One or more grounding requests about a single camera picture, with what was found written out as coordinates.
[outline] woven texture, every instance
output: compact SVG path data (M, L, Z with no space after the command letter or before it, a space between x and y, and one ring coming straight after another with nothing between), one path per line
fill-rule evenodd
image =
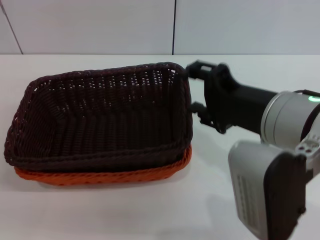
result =
M174 63L86 70L29 84L6 161L40 172L127 172L181 159L192 139L188 77Z
M151 169L127 172L81 172L81 173L45 173L27 171L15 167L15 172L21 178L34 180L56 186L106 184L106 183L134 183L167 179L177 171L183 169L190 162L192 148L189 146L182 159L177 162Z

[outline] green indicator light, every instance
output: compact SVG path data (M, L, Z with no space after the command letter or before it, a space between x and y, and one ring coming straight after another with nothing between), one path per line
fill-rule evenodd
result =
M311 102L320 102L320 97L317 96L310 96L309 101Z

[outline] white table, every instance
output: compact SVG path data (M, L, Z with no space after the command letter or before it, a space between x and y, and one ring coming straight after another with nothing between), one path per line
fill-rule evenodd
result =
M316 55L0 55L0 139L29 82L44 75L171 61L225 62L243 84L273 91L320 91ZM203 83L190 80L193 101ZM143 184L54 187L19 178L0 161L0 239L3 240L254 240L238 220L227 155L240 139L259 136L239 127L225 135L193 121L191 163L173 177ZM320 176L307 185L307 212L292 240L318 240Z

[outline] dark brown wicker basket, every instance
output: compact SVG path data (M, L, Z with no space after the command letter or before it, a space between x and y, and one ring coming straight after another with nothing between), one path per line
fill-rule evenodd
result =
M181 159L192 139L188 77L174 63L44 76L27 87L6 161L42 172L123 172Z

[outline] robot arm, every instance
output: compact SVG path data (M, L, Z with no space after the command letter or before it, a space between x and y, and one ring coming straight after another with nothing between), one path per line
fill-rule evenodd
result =
M320 172L319 93L244 86L224 64L196 61L187 71L204 80L206 107L190 107L202 124L221 134L239 126L261 137L229 152L239 219L261 240L288 239L306 211L306 184Z

